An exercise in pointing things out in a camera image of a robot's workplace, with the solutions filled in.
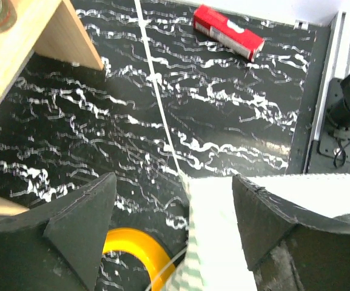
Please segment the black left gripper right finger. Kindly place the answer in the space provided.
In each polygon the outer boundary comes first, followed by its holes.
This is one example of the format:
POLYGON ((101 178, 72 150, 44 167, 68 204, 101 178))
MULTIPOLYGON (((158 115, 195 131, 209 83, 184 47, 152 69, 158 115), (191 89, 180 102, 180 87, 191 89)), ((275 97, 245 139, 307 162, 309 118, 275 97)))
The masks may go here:
POLYGON ((350 290, 350 213, 328 218, 241 175, 232 191, 257 290, 350 290))

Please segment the green striped pet tent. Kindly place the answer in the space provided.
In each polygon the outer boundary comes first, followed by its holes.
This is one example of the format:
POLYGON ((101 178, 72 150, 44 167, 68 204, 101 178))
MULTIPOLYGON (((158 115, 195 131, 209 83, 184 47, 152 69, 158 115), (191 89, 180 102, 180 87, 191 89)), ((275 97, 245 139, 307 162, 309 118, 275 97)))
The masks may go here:
MULTIPOLYGON (((165 290, 257 290, 238 230, 233 177, 182 176, 190 206, 189 242, 185 259, 165 283, 165 290)), ((350 174, 247 179, 328 218, 350 213, 350 174)))

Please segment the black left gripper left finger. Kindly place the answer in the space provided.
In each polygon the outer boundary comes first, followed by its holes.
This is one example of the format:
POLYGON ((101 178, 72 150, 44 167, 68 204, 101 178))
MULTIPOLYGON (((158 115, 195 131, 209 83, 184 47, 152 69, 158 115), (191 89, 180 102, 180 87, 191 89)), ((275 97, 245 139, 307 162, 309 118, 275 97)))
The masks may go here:
POLYGON ((94 290, 116 175, 0 218, 0 290, 94 290))

